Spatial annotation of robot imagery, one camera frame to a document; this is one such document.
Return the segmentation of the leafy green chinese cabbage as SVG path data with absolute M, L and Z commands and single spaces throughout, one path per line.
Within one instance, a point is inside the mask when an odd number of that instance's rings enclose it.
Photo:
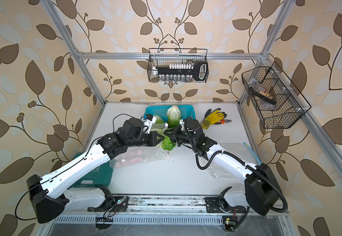
M 176 143 L 173 142 L 170 137 L 168 137 L 167 135 L 164 135 L 164 140 L 161 143 L 161 147 L 163 150 L 168 150 L 171 151 L 173 150 L 173 148 L 176 146 Z

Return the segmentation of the pale chinese cabbage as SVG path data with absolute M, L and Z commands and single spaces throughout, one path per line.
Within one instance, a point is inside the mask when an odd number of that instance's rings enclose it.
M 181 120 L 181 112 L 179 107 L 176 105 L 171 106 L 167 110 L 167 117 L 168 117 L 168 125 L 169 128 L 173 128 L 179 125 L 179 121 Z

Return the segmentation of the clear pink-dotted zipper bag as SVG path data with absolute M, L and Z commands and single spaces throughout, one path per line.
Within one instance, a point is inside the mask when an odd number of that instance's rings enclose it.
M 114 133 L 118 144 L 108 152 L 114 168 L 122 168 L 143 164 L 155 160 L 169 158 L 169 152 L 161 145 L 156 147 L 141 147 L 139 145 L 144 124 L 133 121 L 124 122 L 123 126 Z

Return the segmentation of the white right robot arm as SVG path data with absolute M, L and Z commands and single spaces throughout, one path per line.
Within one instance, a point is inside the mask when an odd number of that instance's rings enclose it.
M 228 187 L 221 193 L 219 204 L 222 211 L 228 212 L 236 206 L 253 209 L 262 216 L 271 210 L 279 213 L 288 211 L 288 202 L 269 166 L 247 162 L 225 150 L 204 134 L 197 120 L 187 118 L 164 134 L 178 146 L 189 145 L 200 170 L 216 164 L 242 181 L 243 191 L 231 193 Z

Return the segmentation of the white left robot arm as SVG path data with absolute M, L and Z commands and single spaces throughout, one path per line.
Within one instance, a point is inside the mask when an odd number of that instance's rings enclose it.
M 72 185 L 92 170 L 125 153 L 129 147 L 155 147 L 164 137 L 151 127 L 156 117 L 146 120 L 126 120 L 122 127 L 93 141 L 91 147 L 65 166 L 42 177 L 33 175 L 27 180 L 29 199 L 43 224 L 65 211 L 87 208 L 89 211 L 109 211 L 117 203 L 107 187 L 72 189 Z

